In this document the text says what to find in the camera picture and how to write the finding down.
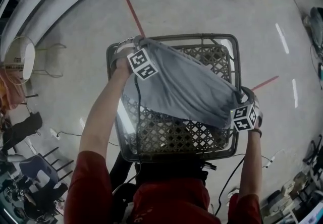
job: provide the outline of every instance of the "red tape line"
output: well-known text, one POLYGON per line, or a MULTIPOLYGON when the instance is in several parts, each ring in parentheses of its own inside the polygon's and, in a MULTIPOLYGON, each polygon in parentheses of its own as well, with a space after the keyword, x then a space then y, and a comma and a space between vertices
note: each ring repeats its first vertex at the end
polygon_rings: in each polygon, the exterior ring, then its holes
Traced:
POLYGON ((140 35, 142 35, 143 37, 145 37, 145 33, 143 32, 143 29, 142 29, 142 27, 141 27, 141 24, 140 24, 140 22, 139 22, 139 19, 138 19, 137 15, 136 15, 135 10, 134 10, 134 9, 133 9, 133 7, 132 7, 132 4, 131 4, 130 0, 126 0, 126 2, 127 2, 128 7, 129 7, 129 9, 130 9, 130 11, 131 11, 132 17, 134 18, 134 20, 135 20, 135 22, 136 22, 136 24, 137 24, 137 27, 138 27, 139 32, 140 32, 140 35))
POLYGON ((259 85, 253 87, 251 90, 254 91, 254 90, 258 89, 258 88, 261 88, 262 86, 267 85, 269 82, 272 82, 272 81, 276 80, 278 77, 279 77, 278 75, 274 76, 274 77, 270 78, 269 80, 266 80, 266 81, 260 83, 259 85))

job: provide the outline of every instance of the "hand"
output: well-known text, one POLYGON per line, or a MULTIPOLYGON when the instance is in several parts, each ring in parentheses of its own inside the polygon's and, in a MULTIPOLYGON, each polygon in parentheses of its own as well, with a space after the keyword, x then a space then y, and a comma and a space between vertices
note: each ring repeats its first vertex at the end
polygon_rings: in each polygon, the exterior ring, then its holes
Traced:
POLYGON ((116 66, 117 66, 117 70, 122 71, 128 77, 131 75, 132 70, 131 70, 130 64, 128 62, 128 59, 126 57, 118 59, 116 62, 116 66))
POLYGON ((254 101, 253 106, 258 113, 258 117, 257 117, 256 124, 255 124, 254 128, 259 129, 260 128, 259 118, 262 118, 262 112, 260 111, 260 108, 259 108, 259 100, 258 100, 257 96, 255 96, 255 101, 254 101))
POLYGON ((257 117, 256 124, 254 125, 255 129, 259 129, 259 117, 257 117))

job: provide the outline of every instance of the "wristband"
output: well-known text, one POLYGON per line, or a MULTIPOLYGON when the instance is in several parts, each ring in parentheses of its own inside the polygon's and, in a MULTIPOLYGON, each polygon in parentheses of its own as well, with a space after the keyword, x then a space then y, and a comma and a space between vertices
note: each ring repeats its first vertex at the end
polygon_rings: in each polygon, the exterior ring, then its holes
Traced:
POLYGON ((262 132, 259 129, 252 129, 252 130, 250 130, 250 132, 256 132, 256 133, 260 134, 260 137, 262 137, 262 132))

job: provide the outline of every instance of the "gray floor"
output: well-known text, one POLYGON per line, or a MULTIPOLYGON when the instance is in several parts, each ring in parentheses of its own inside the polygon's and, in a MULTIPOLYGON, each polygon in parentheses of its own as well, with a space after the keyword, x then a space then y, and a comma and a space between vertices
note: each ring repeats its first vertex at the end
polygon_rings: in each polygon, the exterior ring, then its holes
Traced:
MULTIPOLYGON (((230 33, 240 45, 242 83, 247 87, 279 75, 272 83, 258 89, 264 113, 262 154, 275 161, 263 171, 262 199, 293 178, 302 169, 302 159, 311 139, 322 131, 322 91, 310 57, 311 40, 293 0, 131 0, 147 36, 184 33, 230 33), (282 29, 290 53, 286 54, 276 23, 282 29), (292 80, 295 79, 298 107, 295 108, 292 80)), ((323 0, 296 0, 308 13, 323 0)), ((39 98, 28 102, 44 119, 41 137, 30 140, 39 151, 60 146, 66 158, 77 156, 79 138, 61 135, 51 138, 49 128, 81 133, 89 110, 107 83, 105 51, 115 42, 139 34, 125 0, 83 0, 51 29, 39 47, 61 42, 67 49, 48 54, 47 67, 64 77, 32 78, 32 88, 39 98)), ((117 142, 115 131, 111 141, 117 142)), ((241 134, 237 153, 244 153, 246 133, 241 134)), ((119 152, 109 145, 107 166, 111 169, 119 152)), ((211 203, 218 206, 218 196, 241 156, 212 162, 207 188, 211 203)), ((227 216, 226 194, 239 185, 241 168, 230 181, 222 197, 219 213, 227 216)))

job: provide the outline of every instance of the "chair leg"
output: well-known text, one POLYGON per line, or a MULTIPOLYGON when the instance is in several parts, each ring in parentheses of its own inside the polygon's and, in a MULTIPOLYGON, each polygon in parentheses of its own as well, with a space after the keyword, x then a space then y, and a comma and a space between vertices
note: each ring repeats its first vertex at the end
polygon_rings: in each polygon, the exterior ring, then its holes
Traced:
POLYGON ((51 45, 50 47, 47 47, 47 48, 39 48, 39 49, 36 49, 36 51, 48 51, 48 50, 52 49, 55 46, 60 46, 60 47, 58 47, 58 49, 67 48, 65 45, 63 45, 61 43, 56 43, 56 44, 53 44, 53 45, 51 45))
POLYGON ((45 154, 43 157, 47 157, 48 155, 52 154, 57 149, 58 149, 58 147, 56 147, 55 149, 52 149, 49 153, 45 154))
POLYGON ((63 180, 65 177, 67 177, 69 174, 71 174, 72 172, 73 172, 73 170, 69 171, 66 175, 64 175, 63 177, 61 177, 61 178, 59 179, 59 182, 60 182, 61 180, 63 180))
POLYGON ((57 75, 57 74, 50 74, 47 70, 34 70, 32 72, 32 74, 36 74, 36 75, 48 75, 52 78, 60 78, 63 76, 63 74, 61 75, 57 75))
POLYGON ((66 163, 65 165, 61 166, 59 169, 57 169, 56 171, 60 171, 62 170, 63 168, 67 167, 69 164, 72 164, 74 162, 74 160, 71 160, 70 162, 66 163))
POLYGON ((50 165, 54 165, 57 161, 59 161, 59 159, 56 159, 52 164, 50 165))
POLYGON ((30 97, 38 97, 38 94, 30 95, 30 96, 25 96, 25 98, 30 98, 30 97))

